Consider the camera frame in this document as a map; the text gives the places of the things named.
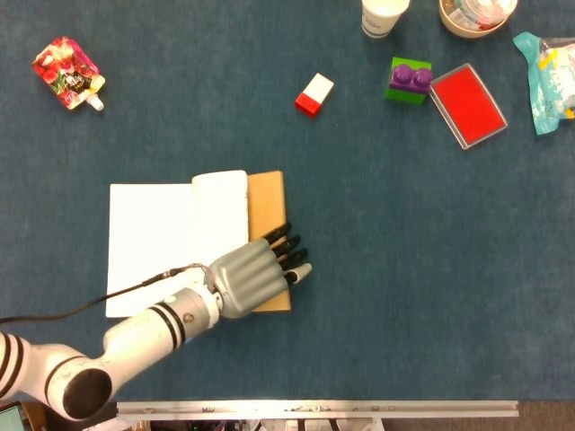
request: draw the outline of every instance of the paper cup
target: paper cup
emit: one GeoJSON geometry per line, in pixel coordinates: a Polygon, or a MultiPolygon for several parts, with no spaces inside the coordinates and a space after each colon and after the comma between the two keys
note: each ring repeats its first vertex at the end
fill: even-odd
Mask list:
{"type": "Polygon", "coordinates": [[[381,39],[387,36],[410,5],[410,0],[362,0],[361,27],[367,36],[381,39]]]}

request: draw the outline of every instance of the metal bar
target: metal bar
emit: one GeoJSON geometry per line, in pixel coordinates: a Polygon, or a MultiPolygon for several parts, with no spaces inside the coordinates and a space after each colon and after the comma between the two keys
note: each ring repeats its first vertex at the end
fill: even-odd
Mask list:
{"type": "Polygon", "coordinates": [[[119,402],[130,420],[233,420],[298,418],[512,418],[518,402],[226,400],[119,402]]]}

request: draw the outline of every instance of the black fingertip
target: black fingertip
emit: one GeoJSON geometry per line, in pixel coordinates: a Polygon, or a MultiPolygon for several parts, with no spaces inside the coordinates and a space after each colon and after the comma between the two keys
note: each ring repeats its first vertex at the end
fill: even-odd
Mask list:
{"type": "Polygon", "coordinates": [[[288,286],[292,286],[297,281],[297,274],[295,272],[287,272],[284,274],[288,286]]]}
{"type": "Polygon", "coordinates": [[[282,226],[275,228],[273,231],[266,233],[263,235],[263,238],[265,238],[265,240],[270,244],[273,244],[279,238],[286,236],[289,232],[289,229],[291,229],[291,223],[287,222],[282,226]]]}
{"type": "Polygon", "coordinates": [[[288,254],[300,243],[301,237],[296,235],[292,238],[287,238],[285,241],[281,242],[279,245],[275,246],[272,251],[276,253],[277,257],[288,254]]]}
{"type": "Polygon", "coordinates": [[[281,265],[282,269],[286,271],[302,263],[305,258],[307,258],[307,249],[302,249],[287,256],[279,263],[279,265],[281,265]]]}

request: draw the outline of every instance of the blue plastic bag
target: blue plastic bag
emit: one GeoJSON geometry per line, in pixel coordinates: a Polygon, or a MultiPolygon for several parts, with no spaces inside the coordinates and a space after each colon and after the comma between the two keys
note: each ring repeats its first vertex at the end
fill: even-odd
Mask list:
{"type": "Polygon", "coordinates": [[[524,32],[513,39],[528,65],[531,111],[537,135],[575,119],[575,38],[541,39],[524,32]]]}

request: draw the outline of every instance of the red and white block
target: red and white block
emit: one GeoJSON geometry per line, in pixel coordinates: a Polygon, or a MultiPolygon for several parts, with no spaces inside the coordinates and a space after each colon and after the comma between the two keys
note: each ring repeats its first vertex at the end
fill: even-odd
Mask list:
{"type": "Polygon", "coordinates": [[[297,96],[296,108],[312,118],[315,117],[332,88],[332,81],[321,74],[315,74],[314,79],[297,96]]]}

